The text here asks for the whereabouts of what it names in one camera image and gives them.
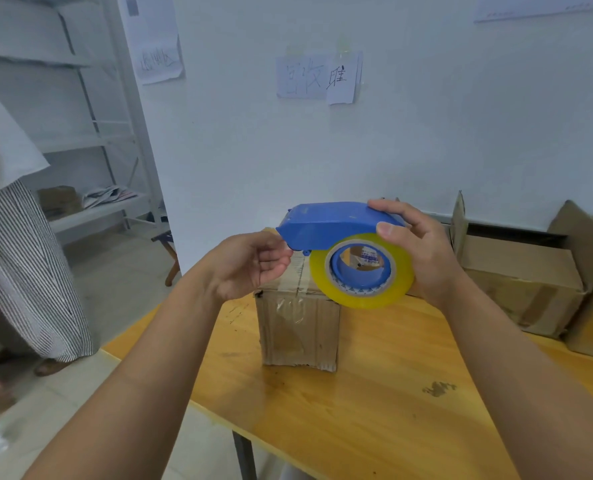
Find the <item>table leg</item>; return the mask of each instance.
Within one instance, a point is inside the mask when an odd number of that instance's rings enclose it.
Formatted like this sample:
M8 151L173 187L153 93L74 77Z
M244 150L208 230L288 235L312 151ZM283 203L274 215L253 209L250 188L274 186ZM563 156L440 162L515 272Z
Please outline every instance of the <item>table leg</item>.
M236 455L239 458L241 478L243 480L257 480L254 455L252 454L252 443L248 438L244 438L236 431L233 431L232 435L234 436Z

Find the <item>metal shelf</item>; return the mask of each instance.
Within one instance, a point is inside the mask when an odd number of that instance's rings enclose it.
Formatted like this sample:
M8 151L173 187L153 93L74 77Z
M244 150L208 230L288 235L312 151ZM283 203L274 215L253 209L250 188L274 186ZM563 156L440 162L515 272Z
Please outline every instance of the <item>metal shelf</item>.
M128 209L137 203L141 203L144 200L148 200L148 195L137 194L136 197L129 198L121 202L114 203L102 203L91 209L82 210L71 216L62 217L55 221L50 222L50 227L54 233L62 232L64 230L71 229L88 222L95 221L101 217L106 217L110 214L120 212L121 210Z
M0 59L12 62L45 64L50 66L64 66L71 68L89 67L92 61L78 55L53 55L44 52L20 52L17 49L0 46Z
M132 134L117 134L110 136L100 136L97 134L72 136L63 138L53 138L35 141L36 147L42 153L66 152L68 150L80 150L82 148L94 148L95 146L105 146L109 143L119 143L121 141L130 141L134 139Z

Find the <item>tiled floor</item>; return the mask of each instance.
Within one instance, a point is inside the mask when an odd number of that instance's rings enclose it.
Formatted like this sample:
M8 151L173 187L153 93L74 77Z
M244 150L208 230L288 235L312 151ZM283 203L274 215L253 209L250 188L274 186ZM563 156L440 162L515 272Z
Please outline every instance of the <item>tiled floor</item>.
M172 260L161 244L150 242L151 235L150 228L139 226L96 235L66 249L100 343L139 320L170 291L163 281ZM116 359L99 352L43 379L32 375L31 361L1 368L0 375L19 401L0 417L10 441L10 448L0 452L0 480L21 478L116 364ZM256 446L254 456L260 479L279 477L281 460ZM163 478L240 479L231 431L190 407Z

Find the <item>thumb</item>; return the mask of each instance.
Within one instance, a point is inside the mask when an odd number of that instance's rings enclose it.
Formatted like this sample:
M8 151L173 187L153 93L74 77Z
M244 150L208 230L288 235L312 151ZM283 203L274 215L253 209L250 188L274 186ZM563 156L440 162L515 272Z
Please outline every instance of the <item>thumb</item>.
M392 242L408 251L411 255L416 254L421 245L421 240L416 237L409 228L395 226L388 222L377 224L377 234L385 241Z

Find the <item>tape roll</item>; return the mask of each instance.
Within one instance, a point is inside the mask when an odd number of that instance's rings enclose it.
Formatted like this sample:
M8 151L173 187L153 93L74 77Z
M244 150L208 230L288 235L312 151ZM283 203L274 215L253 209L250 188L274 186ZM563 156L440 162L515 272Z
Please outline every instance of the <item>tape roll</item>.
M378 260L380 266L369 271L350 266L347 250L357 246L363 247L362 261ZM350 308L388 306L400 299L414 282L408 253L374 233L352 235L329 250L312 251L310 272L328 298Z

